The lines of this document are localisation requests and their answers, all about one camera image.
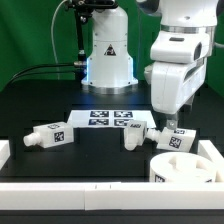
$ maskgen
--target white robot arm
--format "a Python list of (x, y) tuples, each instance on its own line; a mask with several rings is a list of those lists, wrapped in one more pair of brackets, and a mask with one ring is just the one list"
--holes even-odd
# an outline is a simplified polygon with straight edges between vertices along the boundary
[(161, 30), (151, 48), (152, 106), (173, 115), (205, 80), (219, 0), (136, 0), (143, 12), (161, 15)]
[[(69, 0), (75, 10), (79, 64), (86, 64), (84, 90), (120, 94), (136, 88), (133, 59), (128, 54), (128, 16), (115, 0)], [(81, 24), (93, 21), (93, 51), (86, 59)]]

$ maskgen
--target white block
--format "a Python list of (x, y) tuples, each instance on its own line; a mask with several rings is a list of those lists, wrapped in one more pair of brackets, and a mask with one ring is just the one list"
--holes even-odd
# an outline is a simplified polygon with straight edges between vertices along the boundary
[(198, 155), (212, 161), (217, 167), (216, 182), (224, 182), (224, 158), (209, 140), (200, 140)]
[(123, 183), (122, 209), (224, 209), (224, 184)]
[(196, 131), (189, 129), (170, 130), (164, 128), (157, 145), (158, 149), (177, 152), (189, 152), (195, 139)]
[(0, 210), (84, 210), (85, 185), (1, 183)]
[(137, 145), (142, 145), (147, 132), (147, 122), (130, 120), (124, 129), (125, 148), (129, 151), (135, 149)]
[(40, 145), (48, 148), (74, 142), (73, 127), (64, 122), (35, 126), (33, 131), (23, 139), (26, 146)]
[(0, 141), (0, 169), (4, 166), (10, 156), (10, 148), (8, 140)]

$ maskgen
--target green backdrop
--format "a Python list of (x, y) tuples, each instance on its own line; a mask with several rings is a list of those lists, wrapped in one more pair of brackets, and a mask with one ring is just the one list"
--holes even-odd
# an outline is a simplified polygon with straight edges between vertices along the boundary
[[(54, 63), (50, 38), (51, 20), (61, 0), (1, 0), (0, 3), (0, 90), (18, 71), (36, 64)], [(152, 63), (150, 47), (155, 40), (160, 18), (140, 12), (135, 0), (118, 0), (129, 16), (128, 50), (135, 61), (135, 76), (144, 79), (144, 67)], [(83, 26), (85, 49), (92, 49), (91, 22)], [(219, 17), (216, 41), (224, 43), (224, 15)], [(55, 41), (59, 62), (77, 58), (74, 14), (62, 8), (55, 24)], [(224, 50), (214, 49), (207, 67), (207, 83), (224, 96)]]

